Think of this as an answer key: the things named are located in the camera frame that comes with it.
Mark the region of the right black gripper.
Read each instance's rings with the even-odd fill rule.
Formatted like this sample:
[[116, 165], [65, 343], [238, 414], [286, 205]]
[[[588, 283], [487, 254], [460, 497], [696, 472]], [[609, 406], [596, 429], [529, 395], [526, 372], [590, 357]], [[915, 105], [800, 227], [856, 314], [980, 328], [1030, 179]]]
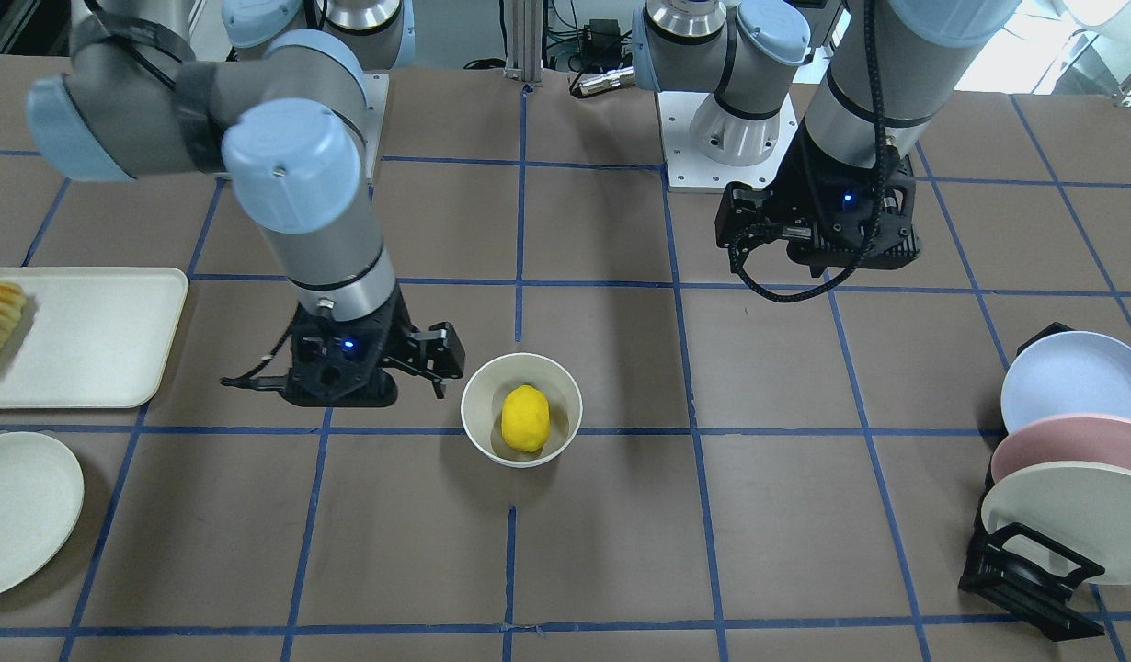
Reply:
[[280, 397], [303, 407], [392, 405], [394, 378], [386, 370], [421, 377], [444, 399], [450, 381], [460, 380], [465, 350], [454, 323], [418, 330], [411, 323], [402, 286], [385, 306], [356, 320], [307, 313], [297, 306], [290, 323], [290, 369]]

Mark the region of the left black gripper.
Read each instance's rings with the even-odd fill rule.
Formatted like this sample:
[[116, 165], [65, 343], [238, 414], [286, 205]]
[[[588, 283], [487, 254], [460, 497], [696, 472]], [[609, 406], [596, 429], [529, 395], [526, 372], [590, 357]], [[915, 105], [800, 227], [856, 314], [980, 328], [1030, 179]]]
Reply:
[[[861, 268], [899, 269], [920, 258], [922, 243], [913, 226], [916, 180], [910, 160], [886, 147], [884, 196], [872, 250]], [[863, 246], [875, 197], [871, 167], [834, 160], [812, 139], [796, 138], [777, 173], [772, 191], [746, 183], [725, 184], [715, 217], [715, 243], [729, 250], [737, 240], [763, 246], [788, 240], [787, 255], [819, 275], [844, 268]]]

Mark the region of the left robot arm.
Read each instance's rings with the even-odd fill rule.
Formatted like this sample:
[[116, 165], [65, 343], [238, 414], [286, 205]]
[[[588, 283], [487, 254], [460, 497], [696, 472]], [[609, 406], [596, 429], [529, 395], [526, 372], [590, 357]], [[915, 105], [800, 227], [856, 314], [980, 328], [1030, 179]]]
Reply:
[[[812, 275], [856, 264], [899, 269], [920, 258], [908, 154], [1015, 1], [849, 1], [851, 25], [769, 183], [725, 184], [715, 242], [731, 272], [785, 242]], [[694, 139], [709, 158], [766, 158], [812, 27], [785, 1], [648, 1], [632, 31], [638, 86], [703, 93]], [[737, 147], [736, 154], [729, 147]]]

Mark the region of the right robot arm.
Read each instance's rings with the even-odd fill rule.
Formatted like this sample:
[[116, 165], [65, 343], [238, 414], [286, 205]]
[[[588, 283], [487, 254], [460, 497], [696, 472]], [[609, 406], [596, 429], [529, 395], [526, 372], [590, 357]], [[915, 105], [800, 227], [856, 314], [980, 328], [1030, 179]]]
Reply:
[[225, 175], [297, 306], [264, 364], [222, 384], [279, 394], [301, 407], [387, 407], [392, 372], [460, 380], [451, 323], [415, 327], [368, 191], [368, 70], [413, 49], [406, 1], [226, 1], [234, 62], [190, 43], [188, 1], [74, 1], [74, 71], [40, 79], [25, 100], [33, 141], [83, 183]]

